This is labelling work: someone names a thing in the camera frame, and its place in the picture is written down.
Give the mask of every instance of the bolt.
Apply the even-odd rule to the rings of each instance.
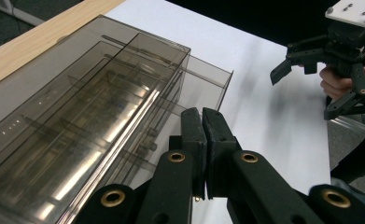
[[[333,12],[333,7],[329,7],[328,10],[327,10],[327,13],[330,14]]]

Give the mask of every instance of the white mounting plate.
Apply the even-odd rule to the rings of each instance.
[[[365,0],[341,0],[325,12],[325,17],[365,27]]]

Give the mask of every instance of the hand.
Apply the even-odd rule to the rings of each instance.
[[[337,75],[335,68],[327,66],[319,72],[322,77],[321,87],[324,92],[333,100],[342,97],[346,92],[351,91],[353,82],[351,78],[342,78]]]

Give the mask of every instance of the transparent plastic box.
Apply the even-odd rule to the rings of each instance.
[[[70,223],[96,189],[138,187],[231,77],[103,16],[63,38],[0,82],[0,223]]]

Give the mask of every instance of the white tabletop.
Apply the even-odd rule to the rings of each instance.
[[[270,80],[285,47],[162,0],[127,0],[106,16],[188,46],[193,56],[233,71],[220,112],[242,148],[259,152],[302,193],[329,184],[319,76],[296,67],[275,86]],[[195,203],[193,210],[193,223],[232,223],[225,200]]]

